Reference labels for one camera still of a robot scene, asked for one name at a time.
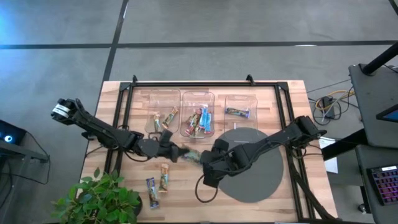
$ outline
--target blue light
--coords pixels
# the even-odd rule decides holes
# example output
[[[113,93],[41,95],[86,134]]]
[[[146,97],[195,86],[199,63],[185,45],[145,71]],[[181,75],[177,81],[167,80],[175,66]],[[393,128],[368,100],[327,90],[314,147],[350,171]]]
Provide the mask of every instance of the blue light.
[[[6,137],[4,137],[4,140],[6,142],[11,142],[12,141],[12,137],[11,136],[6,136]]]

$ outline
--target gray disc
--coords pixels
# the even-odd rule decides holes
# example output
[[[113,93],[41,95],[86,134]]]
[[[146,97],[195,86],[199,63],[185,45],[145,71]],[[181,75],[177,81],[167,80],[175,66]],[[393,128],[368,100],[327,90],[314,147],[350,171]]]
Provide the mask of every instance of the gray disc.
[[[219,138],[229,143],[233,148],[241,142],[234,142],[232,136],[247,136],[250,143],[260,141],[266,134],[252,128],[237,128],[227,131]],[[279,148],[275,148],[261,155],[250,169],[230,177],[226,175],[220,182],[220,189],[240,202],[254,203],[271,196],[278,188],[284,172],[284,164]]]

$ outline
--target concrete floor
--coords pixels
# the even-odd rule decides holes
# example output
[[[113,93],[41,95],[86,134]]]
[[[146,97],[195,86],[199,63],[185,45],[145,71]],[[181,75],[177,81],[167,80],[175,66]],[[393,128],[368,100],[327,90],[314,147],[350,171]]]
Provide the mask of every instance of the concrete floor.
[[[0,45],[110,44],[122,0],[0,2]],[[388,0],[130,0],[120,43],[397,40]],[[110,80],[304,80],[308,90],[348,78],[388,45],[118,49]],[[58,98],[79,97],[94,113],[109,49],[0,50],[0,119],[24,128],[51,155],[50,182],[24,180],[10,223],[48,223],[52,205],[78,181],[87,141],[76,126],[50,119]],[[318,98],[350,82],[314,91]],[[350,108],[328,126],[343,138],[362,128]],[[30,172],[45,179],[45,166]],[[339,217],[372,222],[356,206],[359,187],[331,182]]]

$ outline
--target clear plastic bin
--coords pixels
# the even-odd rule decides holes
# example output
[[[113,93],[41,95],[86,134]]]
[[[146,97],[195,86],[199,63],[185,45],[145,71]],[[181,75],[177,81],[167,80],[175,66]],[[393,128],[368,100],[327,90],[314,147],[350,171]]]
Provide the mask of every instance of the clear plastic bin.
[[[145,131],[153,133],[168,129],[175,133],[180,126],[180,91],[179,90],[152,90],[149,94],[149,106]],[[177,110],[169,123],[163,123],[173,110]],[[155,129],[155,114],[159,118],[157,130]]]
[[[227,95],[224,107],[224,132],[237,128],[257,130],[257,98],[252,95]],[[228,136],[234,141],[251,142],[252,137]]]
[[[214,94],[211,92],[188,91],[182,95],[182,119],[180,133],[188,138],[208,138],[214,135]],[[192,118],[196,120],[200,128],[195,131]]]

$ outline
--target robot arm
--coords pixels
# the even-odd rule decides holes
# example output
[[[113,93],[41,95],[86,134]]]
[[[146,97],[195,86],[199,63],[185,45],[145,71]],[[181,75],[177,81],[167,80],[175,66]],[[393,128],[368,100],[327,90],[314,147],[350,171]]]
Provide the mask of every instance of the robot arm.
[[[164,130],[158,141],[144,139],[142,133],[117,129],[95,118],[87,112],[79,99],[59,99],[51,113],[52,119],[66,125],[75,124],[86,132],[81,135],[87,139],[94,135],[98,141],[108,149],[119,149],[134,152],[139,156],[165,157],[172,162],[177,162],[179,156],[188,152],[188,149],[180,148],[170,142],[172,133]]]
[[[326,131],[319,131],[308,116],[300,116],[284,130],[256,143],[246,143],[228,150],[228,143],[217,139],[211,151],[201,154],[203,183],[217,188],[225,175],[234,176],[248,170],[261,154],[280,145],[292,149],[305,148],[310,141],[319,139],[325,133]]]

